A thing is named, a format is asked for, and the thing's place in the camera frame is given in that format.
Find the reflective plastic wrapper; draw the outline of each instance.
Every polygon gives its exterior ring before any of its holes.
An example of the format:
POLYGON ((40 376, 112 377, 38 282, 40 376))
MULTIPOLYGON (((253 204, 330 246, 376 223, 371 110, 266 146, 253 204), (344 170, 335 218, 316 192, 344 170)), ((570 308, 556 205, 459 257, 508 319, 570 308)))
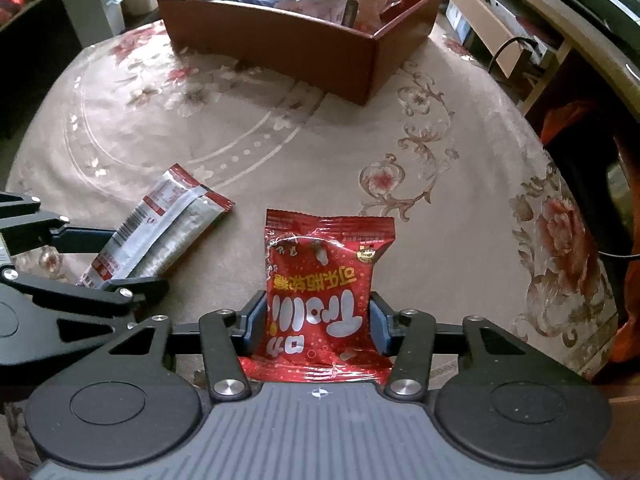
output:
POLYGON ((113 234, 78 285, 99 288, 110 279, 164 274, 233 206, 174 164, 113 234))
POLYGON ((268 210, 266 332, 247 376, 261 381, 386 381, 391 368, 369 333, 373 265, 394 241, 394 219, 320 218, 268 210))

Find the wooden furniture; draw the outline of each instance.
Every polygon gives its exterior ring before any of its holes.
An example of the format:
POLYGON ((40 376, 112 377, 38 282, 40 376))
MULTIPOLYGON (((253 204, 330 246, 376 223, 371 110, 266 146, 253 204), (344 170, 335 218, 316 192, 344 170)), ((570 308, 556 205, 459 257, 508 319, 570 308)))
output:
POLYGON ((607 364, 594 378, 609 399, 613 415, 597 463, 615 478, 635 478, 640 470, 638 427, 640 426, 640 360, 607 364))
POLYGON ((171 39, 365 104, 430 34, 441 0, 402 0, 375 34, 237 2, 159 0, 171 39))
MULTIPOLYGON (((482 42, 495 54, 512 34, 487 6, 478 0, 452 0, 462 11, 482 42)), ((636 121, 640 121, 640 68, 625 56, 611 41, 591 23, 561 0, 522 0, 540 13, 550 25, 564 36, 565 44, 558 50, 556 62, 548 69, 529 98, 521 105, 521 111, 529 119, 535 101, 543 96, 545 88, 555 79, 559 67, 573 49, 592 66, 624 103, 636 121)), ((520 60, 522 47, 512 44, 497 59, 498 65, 508 77, 520 60)))

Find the floral tablecloth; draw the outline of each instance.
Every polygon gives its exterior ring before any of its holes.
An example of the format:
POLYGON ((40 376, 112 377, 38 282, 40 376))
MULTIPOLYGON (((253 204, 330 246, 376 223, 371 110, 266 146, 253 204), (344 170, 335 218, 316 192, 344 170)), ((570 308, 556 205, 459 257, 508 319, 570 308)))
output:
MULTIPOLYGON (((617 327, 574 201, 513 103, 473 59, 430 39, 365 107, 244 62, 174 52, 161 22, 85 49, 31 124, 8 189, 75 224, 117 227, 172 164, 236 202, 158 307, 174 322, 265 287, 268 207, 389 215, 374 290, 440 322, 480 314, 587 376, 617 327)), ((66 256, 73 281, 91 255, 66 256)), ((184 361, 189 374, 198 368, 184 361)), ((434 380, 455 373, 434 361, 434 380)))

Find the brown wooden tray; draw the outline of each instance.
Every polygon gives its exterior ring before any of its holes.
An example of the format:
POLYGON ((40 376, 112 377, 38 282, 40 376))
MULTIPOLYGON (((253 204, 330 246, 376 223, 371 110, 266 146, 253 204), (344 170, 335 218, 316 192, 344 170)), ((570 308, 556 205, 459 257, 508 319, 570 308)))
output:
POLYGON ((376 34, 235 2, 158 0, 178 46, 225 54, 365 104, 431 32, 441 0, 402 0, 376 34))

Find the metal screw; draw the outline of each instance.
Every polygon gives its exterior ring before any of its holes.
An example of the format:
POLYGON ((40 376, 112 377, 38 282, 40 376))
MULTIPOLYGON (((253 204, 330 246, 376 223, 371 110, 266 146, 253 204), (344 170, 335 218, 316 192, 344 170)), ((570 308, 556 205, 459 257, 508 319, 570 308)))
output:
POLYGON ((415 395, 422 389, 420 383, 413 379, 398 379, 393 381, 390 387, 396 395, 415 395))
POLYGON ((244 390, 244 383, 237 379, 222 379, 213 385, 214 391, 219 395, 234 396, 244 390))
POLYGON ((15 269, 5 269, 2 273, 6 280, 17 280, 18 279, 18 271, 15 269))

